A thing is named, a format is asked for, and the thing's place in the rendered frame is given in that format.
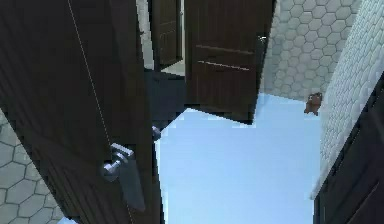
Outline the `small brown teddy bear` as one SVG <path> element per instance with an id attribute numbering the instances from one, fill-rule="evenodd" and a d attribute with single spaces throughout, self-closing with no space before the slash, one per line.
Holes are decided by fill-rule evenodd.
<path id="1" fill-rule="evenodd" d="M 322 103 L 322 94 L 320 92 L 312 93 L 308 96 L 308 100 L 306 102 L 306 108 L 304 112 L 309 114 L 312 112 L 315 116 L 318 115 L 318 110 L 321 107 Z"/>

